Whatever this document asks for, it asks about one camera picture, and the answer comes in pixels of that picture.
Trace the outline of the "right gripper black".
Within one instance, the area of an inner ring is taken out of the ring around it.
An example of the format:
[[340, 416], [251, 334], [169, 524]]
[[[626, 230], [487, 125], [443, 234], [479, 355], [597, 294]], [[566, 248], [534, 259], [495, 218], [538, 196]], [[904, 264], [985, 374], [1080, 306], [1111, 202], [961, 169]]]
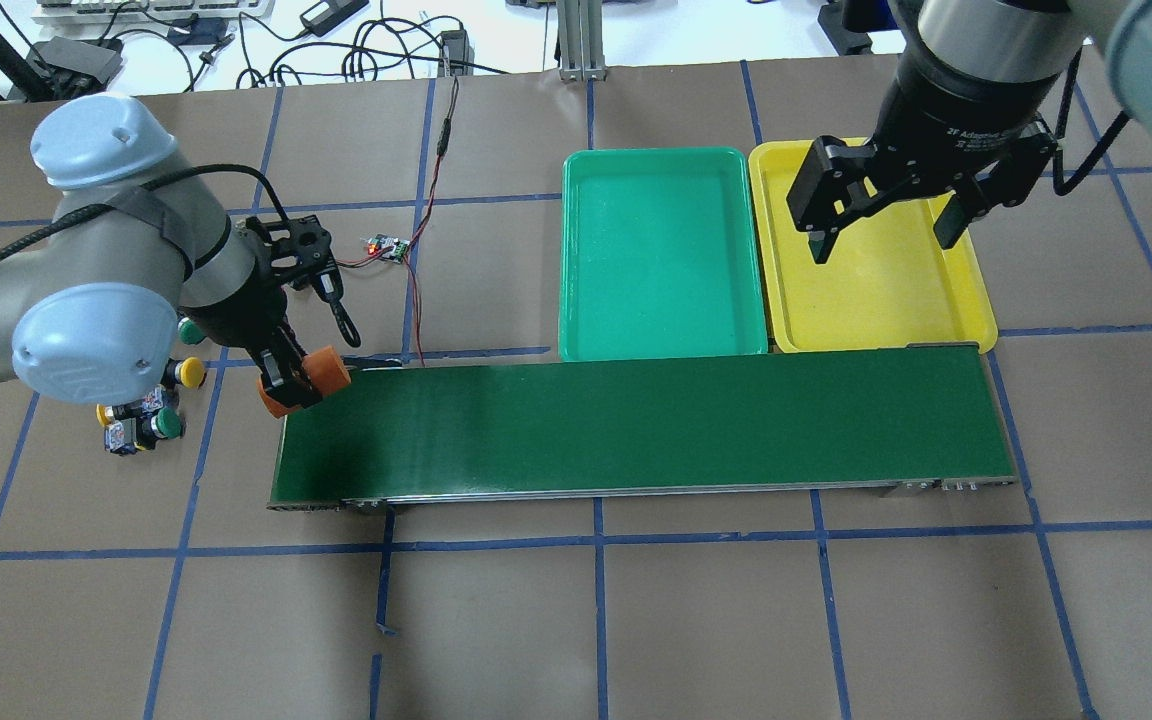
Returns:
[[810, 142], [786, 209], [814, 264], [827, 264], [851, 223], [897, 202], [950, 196], [933, 232], [952, 250], [973, 220], [1028, 200], [1058, 150], [1039, 111], [1053, 82], [896, 76], [867, 141]]

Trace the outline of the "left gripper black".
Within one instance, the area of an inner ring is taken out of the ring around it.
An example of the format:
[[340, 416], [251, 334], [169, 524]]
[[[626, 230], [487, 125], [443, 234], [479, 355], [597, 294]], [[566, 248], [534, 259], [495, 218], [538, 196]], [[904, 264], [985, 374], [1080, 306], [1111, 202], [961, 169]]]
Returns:
[[287, 318], [285, 286], [317, 285], [328, 272], [338, 272], [332, 234], [314, 215], [287, 222], [227, 217], [223, 234], [198, 259], [198, 325], [217, 344], [243, 348], [259, 361], [271, 409], [312, 402], [302, 364], [306, 351]]

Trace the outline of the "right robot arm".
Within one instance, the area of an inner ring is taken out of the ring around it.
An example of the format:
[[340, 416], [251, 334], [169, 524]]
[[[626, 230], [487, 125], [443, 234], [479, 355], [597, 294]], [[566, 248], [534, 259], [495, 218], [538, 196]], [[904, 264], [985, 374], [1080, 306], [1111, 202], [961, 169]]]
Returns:
[[[905, 38], [874, 132], [863, 145], [820, 136], [786, 204], [814, 263], [851, 223], [905, 200], [948, 200], [933, 225], [952, 249], [969, 223], [1028, 199], [1046, 169], [1069, 194], [1134, 120], [1152, 138], [1152, 1], [890, 1]], [[1102, 56], [1119, 118], [1073, 176], [1064, 127], [1039, 108], [1071, 85], [1084, 41]]]

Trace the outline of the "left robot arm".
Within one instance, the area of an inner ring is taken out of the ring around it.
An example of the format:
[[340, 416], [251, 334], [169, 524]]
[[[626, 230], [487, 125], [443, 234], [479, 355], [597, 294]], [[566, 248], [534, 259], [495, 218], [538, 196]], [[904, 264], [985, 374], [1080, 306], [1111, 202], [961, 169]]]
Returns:
[[204, 183], [253, 168], [194, 167], [126, 94], [52, 111], [31, 154], [61, 202], [50, 225], [0, 249], [0, 382], [17, 378], [67, 404], [128, 404], [161, 381], [185, 318], [252, 357], [270, 414], [348, 386], [338, 351], [303, 350], [285, 314], [285, 287], [311, 287], [358, 343], [329, 233], [314, 217], [288, 217], [273, 188], [273, 220], [237, 222]]

